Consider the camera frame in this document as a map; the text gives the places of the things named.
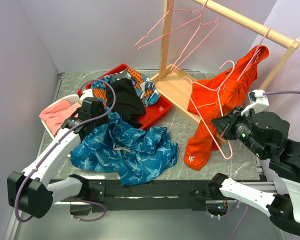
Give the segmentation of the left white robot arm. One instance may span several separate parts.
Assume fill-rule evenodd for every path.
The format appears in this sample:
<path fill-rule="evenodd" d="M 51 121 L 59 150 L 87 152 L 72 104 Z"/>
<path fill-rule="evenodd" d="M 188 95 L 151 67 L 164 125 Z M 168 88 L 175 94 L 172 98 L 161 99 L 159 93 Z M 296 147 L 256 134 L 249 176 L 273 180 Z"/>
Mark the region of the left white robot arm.
<path fill-rule="evenodd" d="M 89 180 L 72 174 L 51 183 L 55 169 L 96 127 L 108 123 L 108 112 L 96 97 L 87 97 L 61 125 L 53 142 L 22 172 L 13 171 L 7 178 L 8 203 L 16 218 L 19 211 L 31 218 L 42 218 L 59 201 L 76 198 L 84 201 L 91 196 Z"/>

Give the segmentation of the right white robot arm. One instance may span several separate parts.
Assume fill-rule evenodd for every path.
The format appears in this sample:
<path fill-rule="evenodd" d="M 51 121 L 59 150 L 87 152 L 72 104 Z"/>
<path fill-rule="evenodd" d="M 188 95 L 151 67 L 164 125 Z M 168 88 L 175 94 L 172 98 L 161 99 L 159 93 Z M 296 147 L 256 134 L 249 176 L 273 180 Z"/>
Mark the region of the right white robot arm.
<path fill-rule="evenodd" d="M 287 193 L 274 194 L 239 183 L 217 173 L 209 182 L 209 194 L 239 200 L 269 217 L 279 229 L 300 236 L 300 142 L 288 138 L 290 124 L 276 113 L 236 107 L 211 122 L 225 140 L 239 140 L 282 179 Z"/>

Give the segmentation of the blue leaf-print shorts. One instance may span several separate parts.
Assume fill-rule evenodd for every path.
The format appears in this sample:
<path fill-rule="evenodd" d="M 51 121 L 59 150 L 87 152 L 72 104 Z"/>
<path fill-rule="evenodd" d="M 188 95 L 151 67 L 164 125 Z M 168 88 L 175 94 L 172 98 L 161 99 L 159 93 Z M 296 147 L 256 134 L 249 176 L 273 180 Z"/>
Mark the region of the blue leaf-print shorts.
<path fill-rule="evenodd" d="M 95 128 L 74 148 L 73 166 L 93 172 L 117 172 L 123 186 L 145 184 L 173 167 L 179 157 L 179 146 L 171 141 L 167 127 L 147 130 L 132 127 L 116 113 L 109 122 Z"/>

